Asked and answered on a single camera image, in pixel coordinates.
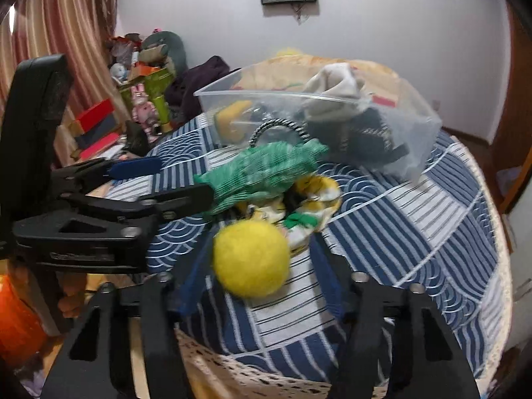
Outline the left hand holding gripper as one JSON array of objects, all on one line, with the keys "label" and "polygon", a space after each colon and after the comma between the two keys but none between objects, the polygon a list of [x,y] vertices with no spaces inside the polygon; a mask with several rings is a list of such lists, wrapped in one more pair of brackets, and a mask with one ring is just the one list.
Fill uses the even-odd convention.
[{"label": "left hand holding gripper", "polygon": [[85,273],[65,273],[60,280],[64,296],[58,301],[64,318],[76,318],[85,305],[87,276]]}]

